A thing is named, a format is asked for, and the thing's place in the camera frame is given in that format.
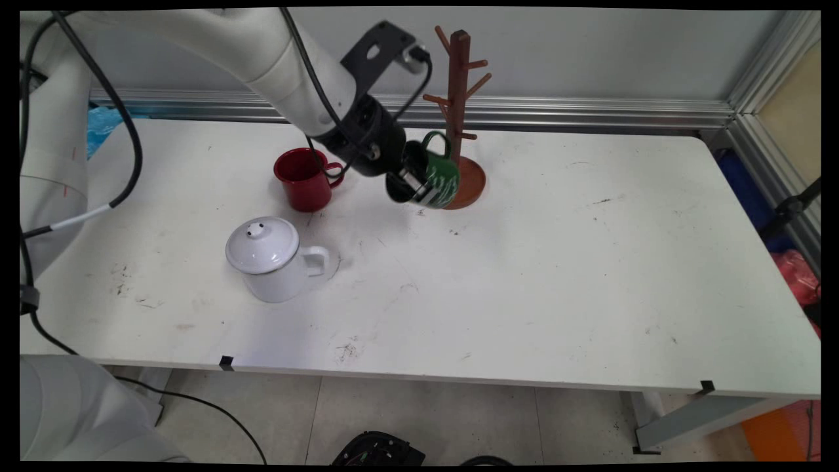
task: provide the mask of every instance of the white cable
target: white cable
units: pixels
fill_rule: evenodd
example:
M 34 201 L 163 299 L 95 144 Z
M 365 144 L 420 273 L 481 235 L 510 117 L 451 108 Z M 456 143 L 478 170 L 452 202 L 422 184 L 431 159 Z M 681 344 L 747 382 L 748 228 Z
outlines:
M 89 219 L 91 219 L 91 218 L 93 218 L 97 215 L 100 215 L 100 214 L 102 214 L 102 213 L 104 213 L 104 212 L 106 212 L 110 209 L 111 209 L 111 207 L 106 203 L 99 208 L 95 208 L 93 210 L 90 210 L 87 213 L 82 213 L 81 215 L 79 215 L 77 217 L 67 218 L 66 220 L 64 220 L 62 222 L 50 224 L 50 229 L 52 229 L 53 231 L 57 231 L 57 230 L 62 229 L 62 228 L 67 228 L 68 226 L 72 226 L 74 224 L 82 223 L 86 220 L 89 220 Z

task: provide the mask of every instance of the gray wall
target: gray wall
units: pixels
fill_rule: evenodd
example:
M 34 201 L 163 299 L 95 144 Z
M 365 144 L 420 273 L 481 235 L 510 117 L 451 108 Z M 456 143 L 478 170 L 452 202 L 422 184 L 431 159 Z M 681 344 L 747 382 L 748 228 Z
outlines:
M 464 29 L 472 59 L 487 59 L 486 96 L 722 100 L 780 18 L 779 11 L 622 8 L 292 8 L 295 20 L 340 59 L 378 20 L 428 47 L 427 92 L 445 95 L 448 60 L 434 33 Z M 110 30 L 96 59 L 117 88 L 246 90 L 225 71 L 161 39 Z M 417 76 L 392 66 L 374 93 L 409 93 Z

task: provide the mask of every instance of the white table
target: white table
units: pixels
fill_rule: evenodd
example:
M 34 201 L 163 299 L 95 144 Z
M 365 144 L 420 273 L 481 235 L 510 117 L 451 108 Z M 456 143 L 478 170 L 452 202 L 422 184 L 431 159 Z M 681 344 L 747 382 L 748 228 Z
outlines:
M 821 395 L 821 344 L 698 139 L 484 131 L 464 143 L 488 179 L 471 207 L 399 205 L 351 172 L 309 214 L 272 173 L 305 146 L 296 128 L 137 125 L 134 193 L 36 281 L 45 328 L 98 362 L 625 391 L 710 380 L 708 401 L 736 400 L 651 422 L 645 448 Z M 120 127 L 89 163 L 91 207 L 132 159 Z M 224 247 L 263 215 L 332 250 L 329 280 L 286 303 L 251 296 Z M 59 352 L 27 317 L 20 345 Z

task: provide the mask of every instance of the black tape mark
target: black tape mark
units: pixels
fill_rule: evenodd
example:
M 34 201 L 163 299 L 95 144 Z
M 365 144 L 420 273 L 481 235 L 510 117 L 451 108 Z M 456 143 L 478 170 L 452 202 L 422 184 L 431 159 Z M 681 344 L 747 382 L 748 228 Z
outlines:
M 635 430 L 635 443 L 639 443 L 638 441 L 638 430 Z M 635 455 L 661 455 L 661 451 L 642 451 L 638 446 L 632 446 L 632 454 Z
M 638 446 L 632 447 L 632 454 L 635 455 L 661 455 L 661 451 L 653 452 L 653 451 L 642 451 L 641 448 Z
M 708 395 L 709 393 L 716 390 L 714 388 L 714 382 L 711 381 L 711 380 L 702 380 L 701 383 L 702 383 L 702 390 L 698 391 L 696 393 L 697 395 Z
M 221 370 L 233 372 L 233 358 L 229 355 L 223 355 L 221 357 L 221 362 L 219 362 L 218 364 L 221 366 Z

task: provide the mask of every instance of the blue object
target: blue object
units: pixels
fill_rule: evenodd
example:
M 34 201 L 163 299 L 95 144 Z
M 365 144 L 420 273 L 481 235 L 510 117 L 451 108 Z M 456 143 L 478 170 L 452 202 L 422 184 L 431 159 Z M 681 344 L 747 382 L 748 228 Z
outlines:
M 734 195 L 746 210 L 748 219 L 756 230 L 760 230 L 767 223 L 775 218 L 775 210 L 763 198 L 758 185 L 754 183 L 749 175 L 746 166 L 740 161 L 740 157 L 734 149 L 720 149 L 714 153 L 717 165 L 720 166 L 722 174 L 726 177 L 728 185 L 734 190 Z M 782 233 L 766 242 L 766 249 L 773 253 L 783 253 L 787 249 L 795 249 L 795 245 L 789 236 Z
M 131 118 L 148 118 L 132 116 Z M 116 108 L 96 107 L 87 112 L 87 159 L 105 142 L 111 132 L 122 123 L 122 117 Z

